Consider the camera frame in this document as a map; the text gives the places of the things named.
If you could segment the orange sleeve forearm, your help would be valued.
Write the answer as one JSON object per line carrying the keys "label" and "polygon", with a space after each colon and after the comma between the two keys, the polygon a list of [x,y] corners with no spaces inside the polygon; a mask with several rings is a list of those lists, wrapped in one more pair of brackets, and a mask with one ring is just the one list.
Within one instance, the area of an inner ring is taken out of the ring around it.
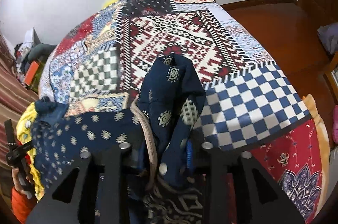
{"label": "orange sleeve forearm", "polygon": [[13,214],[20,223],[25,223],[28,215],[37,204],[37,200],[36,198],[28,199],[25,194],[17,192],[14,187],[12,188],[11,194],[11,205]]}

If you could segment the person's left hand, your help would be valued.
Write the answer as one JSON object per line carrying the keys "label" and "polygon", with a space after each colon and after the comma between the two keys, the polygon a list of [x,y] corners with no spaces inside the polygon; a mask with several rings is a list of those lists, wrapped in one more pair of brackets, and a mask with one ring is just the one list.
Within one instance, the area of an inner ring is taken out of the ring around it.
{"label": "person's left hand", "polygon": [[[25,179],[30,183],[32,184],[33,186],[35,185],[35,182],[33,180],[33,176],[32,174],[30,173],[30,167],[29,166],[26,166],[25,167],[25,173],[26,173],[26,177]],[[11,175],[12,175],[12,179],[13,179],[13,183],[14,183],[14,188],[15,190],[22,194],[22,195],[25,195],[26,194],[26,191],[24,190],[23,188],[23,184],[22,184],[22,181],[23,181],[23,175],[21,174],[19,168],[13,168],[11,170]]]}

